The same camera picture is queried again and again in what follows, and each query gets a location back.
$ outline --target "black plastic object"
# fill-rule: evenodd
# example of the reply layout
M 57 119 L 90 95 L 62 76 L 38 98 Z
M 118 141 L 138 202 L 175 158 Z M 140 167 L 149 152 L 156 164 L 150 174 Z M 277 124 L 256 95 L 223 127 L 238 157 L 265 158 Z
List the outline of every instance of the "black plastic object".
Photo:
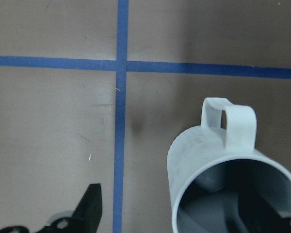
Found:
M 96 233 L 102 216 L 99 183 L 90 184 L 71 217 L 62 217 L 37 233 Z M 23 226 L 6 227 L 0 233 L 29 233 Z
M 253 185 L 239 190 L 238 212 L 249 233 L 291 233 L 291 217 L 282 218 Z

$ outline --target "blue painter's tape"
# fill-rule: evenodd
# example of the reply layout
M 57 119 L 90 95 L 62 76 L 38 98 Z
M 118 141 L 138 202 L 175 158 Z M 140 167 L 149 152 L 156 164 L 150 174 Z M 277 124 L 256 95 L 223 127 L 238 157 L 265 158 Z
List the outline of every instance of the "blue painter's tape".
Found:
M 129 0 L 118 0 L 113 233 L 122 232 L 128 15 Z
M 128 61 L 127 71 L 291 79 L 291 69 L 212 64 Z
M 116 71 L 116 61 L 0 56 L 0 66 Z

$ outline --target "mug handle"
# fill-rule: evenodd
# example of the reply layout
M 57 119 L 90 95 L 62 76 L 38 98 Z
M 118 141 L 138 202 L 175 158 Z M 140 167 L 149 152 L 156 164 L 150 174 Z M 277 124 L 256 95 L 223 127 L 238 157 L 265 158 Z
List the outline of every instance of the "mug handle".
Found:
M 222 111 L 226 113 L 225 149 L 253 151 L 257 118 L 249 106 L 235 105 L 226 98 L 205 98 L 201 127 L 220 128 Z

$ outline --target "gray floor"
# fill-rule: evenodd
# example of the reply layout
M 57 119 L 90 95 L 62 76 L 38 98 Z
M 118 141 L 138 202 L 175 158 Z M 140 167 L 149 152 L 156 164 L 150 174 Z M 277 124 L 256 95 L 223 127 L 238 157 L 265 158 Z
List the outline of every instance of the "gray floor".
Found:
M 115 60 L 116 25 L 115 0 L 0 0 L 0 55 Z M 128 59 L 291 68 L 291 0 L 131 0 Z M 112 232 L 115 92 L 115 72 L 0 67 L 0 228 L 102 183 Z M 291 171 L 291 81 L 130 72 L 123 233 L 172 232 L 167 151 L 205 97 L 252 106 L 257 149 Z
M 0 228 L 35 232 L 101 183 L 112 231 L 114 90 L 114 72 L 0 67 Z
M 129 60 L 291 68 L 291 0 L 129 6 Z

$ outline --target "mug opening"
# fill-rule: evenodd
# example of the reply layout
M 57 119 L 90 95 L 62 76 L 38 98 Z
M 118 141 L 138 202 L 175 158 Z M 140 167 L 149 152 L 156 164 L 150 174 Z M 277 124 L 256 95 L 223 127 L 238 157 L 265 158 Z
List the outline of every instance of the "mug opening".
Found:
M 251 185 L 280 214 L 291 215 L 291 181 L 283 172 L 257 160 L 230 160 L 205 170 L 187 187 L 178 207 L 178 232 L 247 233 L 238 213 L 242 185 Z

